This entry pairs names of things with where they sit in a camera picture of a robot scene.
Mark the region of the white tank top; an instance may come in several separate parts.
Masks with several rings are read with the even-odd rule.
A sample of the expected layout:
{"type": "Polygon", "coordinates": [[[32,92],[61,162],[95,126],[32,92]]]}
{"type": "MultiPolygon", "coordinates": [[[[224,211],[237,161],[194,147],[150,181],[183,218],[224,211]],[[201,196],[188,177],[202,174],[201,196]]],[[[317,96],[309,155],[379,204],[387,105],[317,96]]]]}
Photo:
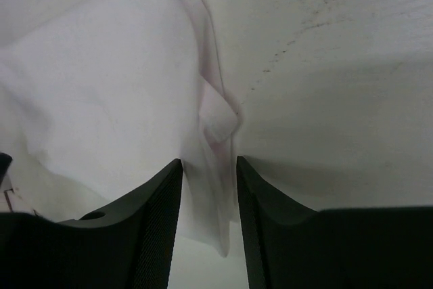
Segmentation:
{"type": "Polygon", "coordinates": [[[80,0],[1,36],[1,148],[36,213],[77,219],[181,159],[179,231],[227,256],[231,136],[202,0],[80,0]]]}

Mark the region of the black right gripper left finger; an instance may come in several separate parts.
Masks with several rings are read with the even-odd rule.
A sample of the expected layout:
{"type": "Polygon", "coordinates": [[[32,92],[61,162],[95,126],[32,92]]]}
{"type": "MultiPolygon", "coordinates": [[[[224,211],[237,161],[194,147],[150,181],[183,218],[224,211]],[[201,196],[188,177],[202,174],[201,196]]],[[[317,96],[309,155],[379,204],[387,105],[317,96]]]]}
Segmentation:
{"type": "Polygon", "coordinates": [[[175,159],[78,220],[3,213],[1,287],[166,288],[182,178],[182,163],[175,159]]]}

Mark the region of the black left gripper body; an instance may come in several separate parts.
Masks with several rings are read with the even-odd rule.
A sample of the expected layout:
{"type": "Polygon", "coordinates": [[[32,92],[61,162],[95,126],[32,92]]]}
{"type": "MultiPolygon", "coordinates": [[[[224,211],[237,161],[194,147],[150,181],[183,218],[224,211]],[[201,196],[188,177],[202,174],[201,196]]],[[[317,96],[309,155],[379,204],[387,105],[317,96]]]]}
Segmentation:
{"type": "Polygon", "coordinates": [[[9,198],[9,194],[12,192],[12,184],[8,177],[8,170],[13,159],[11,156],[5,153],[1,153],[1,212],[2,213],[13,213],[13,206],[9,198]]]}

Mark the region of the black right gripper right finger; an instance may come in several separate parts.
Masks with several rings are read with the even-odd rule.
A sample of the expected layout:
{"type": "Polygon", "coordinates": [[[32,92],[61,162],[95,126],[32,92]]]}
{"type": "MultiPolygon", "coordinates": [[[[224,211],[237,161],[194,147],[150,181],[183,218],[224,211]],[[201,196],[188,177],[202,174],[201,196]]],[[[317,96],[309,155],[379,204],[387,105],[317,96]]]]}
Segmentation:
{"type": "Polygon", "coordinates": [[[251,288],[431,288],[432,208],[312,210],[237,158],[251,288]]]}

